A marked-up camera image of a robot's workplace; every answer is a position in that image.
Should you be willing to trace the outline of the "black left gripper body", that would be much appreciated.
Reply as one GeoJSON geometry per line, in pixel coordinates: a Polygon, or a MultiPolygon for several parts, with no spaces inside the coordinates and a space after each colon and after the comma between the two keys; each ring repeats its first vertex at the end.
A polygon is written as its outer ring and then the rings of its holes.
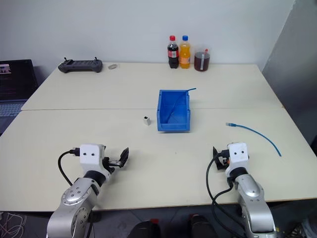
{"type": "Polygon", "coordinates": [[[112,161],[109,157],[104,157],[102,159],[102,165],[109,173],[113,173],[115,171],[115,167],[121,168],[120,161],[112,161]]]}

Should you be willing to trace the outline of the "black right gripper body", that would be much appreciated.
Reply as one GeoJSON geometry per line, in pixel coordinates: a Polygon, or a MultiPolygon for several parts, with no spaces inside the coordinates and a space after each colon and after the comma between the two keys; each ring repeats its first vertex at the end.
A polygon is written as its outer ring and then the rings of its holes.
{"type": "Polygon", "coordinates": [[[229,166],[229,150],[222,150],[219,153],[220,162],[225,165],[225,169],[229,166]]]}

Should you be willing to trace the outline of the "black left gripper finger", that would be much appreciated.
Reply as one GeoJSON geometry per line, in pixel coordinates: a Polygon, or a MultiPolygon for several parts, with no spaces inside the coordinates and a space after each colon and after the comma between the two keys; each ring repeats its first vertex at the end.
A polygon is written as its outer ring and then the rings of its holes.
{"type": "Polygon", "coordinates": [[[126,164],[127,160],[128,160],[128,156],[129,156],[129,148],[127,147],[126,149],[124,149],[120,155],[120,165],[119,167],[122,168],[124,167],[124,165],[126,164]]]}

